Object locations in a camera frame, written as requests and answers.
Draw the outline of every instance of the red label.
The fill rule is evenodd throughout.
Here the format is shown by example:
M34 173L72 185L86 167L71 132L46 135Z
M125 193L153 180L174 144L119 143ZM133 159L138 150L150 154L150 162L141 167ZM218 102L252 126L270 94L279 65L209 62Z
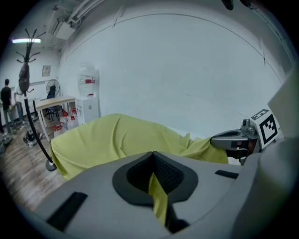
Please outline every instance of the red label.
M94 84L94 80L85 80L85 84Z

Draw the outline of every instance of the ceiling light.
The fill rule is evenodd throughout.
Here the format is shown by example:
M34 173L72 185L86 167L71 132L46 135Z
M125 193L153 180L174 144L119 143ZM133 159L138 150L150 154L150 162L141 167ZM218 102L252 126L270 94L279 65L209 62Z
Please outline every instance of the ceiling light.
M31 42L30 38L20 38L20 39L14 39L12 40L13 43L27 43ZM33 38L32 42L34 43L41 43L41 39Z

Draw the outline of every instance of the electric fan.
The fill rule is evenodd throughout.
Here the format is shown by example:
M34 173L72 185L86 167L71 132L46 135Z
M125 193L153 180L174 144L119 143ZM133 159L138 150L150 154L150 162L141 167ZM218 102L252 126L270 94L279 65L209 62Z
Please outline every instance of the electric fan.
M56 97L60 91L59 82L55 79L49 80L46 89L48 95L54 95Z

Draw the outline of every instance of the white wall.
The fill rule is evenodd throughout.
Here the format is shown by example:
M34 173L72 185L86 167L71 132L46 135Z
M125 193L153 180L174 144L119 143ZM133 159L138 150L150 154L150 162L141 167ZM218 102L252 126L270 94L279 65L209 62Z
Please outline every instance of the white wall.
M14 88L19 82L19 72L22 64L17 62L17 59L22 60L22 57L16 54L19 51L21 54L25 54L26 45L24 44L8 44L4 50L0 59L0 90L4 87L5 79L9 79L9 87L12 89L12 103L14 102ZM59 55L55 51L44 51L38 47L34 47L31 53L41 52L36 55L35 61L29 63L30 67L30 87L29 90L34 89L28 94L28 99L32 98L46 98L46 83L50 79L56 79L58 73ZM51 65L51 72L49 77L42 77L42 70L44 65ZM23 106L24 115L26 115L25 105ZM33 103L29 103L30 111L33 112ZM14 112L15 119L19 117L17 110ZM5 125L3 110L1 109L2 124Z
M208 137L239 128L284 81L280 63L287 56L240 3L232 12L221 1L127 5L114 28L113 6L108 1L82 23L58 74L63 94L78 96L74 69L92 62L100 74L102 116L120 112ZM253 23L242 25L242 18L254 19L263 47Z

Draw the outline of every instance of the wooden table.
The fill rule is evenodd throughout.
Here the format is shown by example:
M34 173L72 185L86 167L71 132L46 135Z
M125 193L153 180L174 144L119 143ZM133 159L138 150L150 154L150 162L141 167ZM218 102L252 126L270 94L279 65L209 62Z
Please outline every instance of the wooden table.
M71 109L70 109L69 103L74 102L75 99L76 98L73 97L73 96L60 96L60 97L55 97L55 98L51 98L51 99L41 100L37 103L36 109L37 109L37 113L38 113L39 122L41 123L43 133L45 134L48 142L50 142L50 138L49 138L49 136L47 134L47 131L46 131L47 125L46 125L46 121L43 117L43 109L47 109L49 107L53 107L53 106L57 106L57 105L67 103L69 113L70 113Z

